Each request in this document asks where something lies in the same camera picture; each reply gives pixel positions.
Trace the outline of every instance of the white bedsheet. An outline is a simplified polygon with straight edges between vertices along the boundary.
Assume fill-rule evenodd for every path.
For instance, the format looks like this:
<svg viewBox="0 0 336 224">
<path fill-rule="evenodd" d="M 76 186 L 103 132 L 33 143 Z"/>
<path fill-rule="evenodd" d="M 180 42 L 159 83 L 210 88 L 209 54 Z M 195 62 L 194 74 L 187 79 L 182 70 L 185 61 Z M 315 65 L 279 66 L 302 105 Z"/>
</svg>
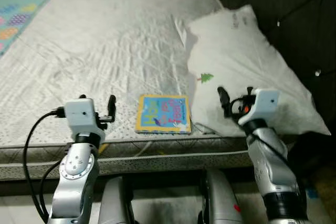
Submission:
<svg viewBox="0 0 336 224">
<path fill-rule="evenodd" d="M 220 8 L 216 0 L 50 0 L 0 58 L 0 147 L 22 145 L 44 113 L 86 94 L 106 113 L 107 140 L 134 132 L 144 93 L 187 94 L 187 58 L 174 19 Z M 33 144 L 70 141 L 65 119 L 48 118 Z"/>
</svg>

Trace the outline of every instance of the black upholstered bed frame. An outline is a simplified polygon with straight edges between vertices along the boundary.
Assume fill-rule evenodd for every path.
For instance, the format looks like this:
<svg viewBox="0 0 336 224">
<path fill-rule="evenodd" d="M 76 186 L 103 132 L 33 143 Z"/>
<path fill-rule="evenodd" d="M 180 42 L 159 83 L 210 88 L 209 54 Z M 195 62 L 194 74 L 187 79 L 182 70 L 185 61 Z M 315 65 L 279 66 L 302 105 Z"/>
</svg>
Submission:
<svg viewBox="0 0 336 224">
<path fill-rule="evenodd" d="M 336 0 L 220 0 L 224 7 L 251 4 L 259 28 L 312 92 L 329 129 L 336 115 Z"/>
</svg>

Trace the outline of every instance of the children's book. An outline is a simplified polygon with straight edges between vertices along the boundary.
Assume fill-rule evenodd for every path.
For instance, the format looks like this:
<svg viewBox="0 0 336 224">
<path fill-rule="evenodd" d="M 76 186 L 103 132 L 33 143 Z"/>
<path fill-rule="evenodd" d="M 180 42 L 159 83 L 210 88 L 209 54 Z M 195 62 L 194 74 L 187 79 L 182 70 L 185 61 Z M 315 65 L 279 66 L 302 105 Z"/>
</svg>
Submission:
<svg viewBox="0 0 336 224">
<path fill-rule="evenodd" d="M 136 120 L 137 133 L 191 133 L 188 97 L 142 95 Z"/>
</svg>

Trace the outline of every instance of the mattress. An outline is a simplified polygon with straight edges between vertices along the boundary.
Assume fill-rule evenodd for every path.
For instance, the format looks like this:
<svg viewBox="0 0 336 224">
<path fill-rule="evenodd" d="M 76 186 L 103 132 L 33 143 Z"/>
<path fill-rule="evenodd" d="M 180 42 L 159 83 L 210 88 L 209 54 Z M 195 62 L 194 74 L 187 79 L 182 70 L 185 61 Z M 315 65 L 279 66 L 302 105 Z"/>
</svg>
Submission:
<svg viewBox="0 0 336 224">
<path fill-rule="evenodd" d="M 101 114 L 109 95 L 117 97 L 103 174 L 250 165 L 244 140 L 203 136 L 196 127 L 190 136 L 134 131 L 140 95 L 187 94 L 174 21 L 220 8 L 218 0 L 50 0 L 0 58 L 0 179 L 24 178 L 22 148 L 33 123 L 81 94 Z M 69 142 L 65 119 L 42 121 L 28 151 L 32 177 L 62 158 Z"/>
</svg>

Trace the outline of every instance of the white pillowcase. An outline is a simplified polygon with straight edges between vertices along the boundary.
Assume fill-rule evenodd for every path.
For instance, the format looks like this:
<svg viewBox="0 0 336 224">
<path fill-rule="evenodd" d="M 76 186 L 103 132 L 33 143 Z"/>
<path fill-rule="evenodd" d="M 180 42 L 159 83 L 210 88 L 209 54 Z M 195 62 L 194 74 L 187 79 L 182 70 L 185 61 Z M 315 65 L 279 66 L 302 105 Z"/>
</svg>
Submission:
<svg viewBox="0 0 336 224">
<path fill-rule="evenodd" d="M 186 31 L 188 68 L 194 76 L 195 89 L 190 94 L 194 124 L 222 136 L 244 136 L 231 119 L 223 117 L 217 87 L 223 86 L 232 100 L 252 86 L 281 91 L 276 114 L 269 121 L 279 134 L 330 134 L 313 106 L 311 93 L 261 33 L 250 6 L 202 17 Z M 213 77 L 202 83 L 200 78 L 207 73 Z"/>
</svg>

